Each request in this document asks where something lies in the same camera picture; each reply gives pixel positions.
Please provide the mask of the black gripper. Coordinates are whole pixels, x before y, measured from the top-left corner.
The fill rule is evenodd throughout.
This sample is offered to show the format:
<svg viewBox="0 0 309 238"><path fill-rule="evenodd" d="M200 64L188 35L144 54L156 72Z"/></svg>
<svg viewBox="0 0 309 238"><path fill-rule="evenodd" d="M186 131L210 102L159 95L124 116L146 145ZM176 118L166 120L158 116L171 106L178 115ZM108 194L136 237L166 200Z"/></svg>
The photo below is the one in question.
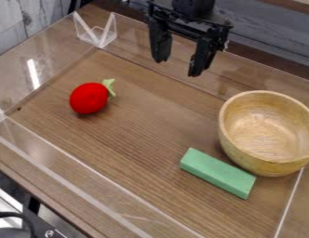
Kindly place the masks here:
<svg viewBox="0 0 309 238"><path fill-rule="evenodd" d="M174 33L198 40L188 76L199 76L208 68L216 50L223 51L227 47L227 36L234 27L231 21L214 12L215 0L148 0L147 4L154 61L159 63L168 59Z"/></svg>

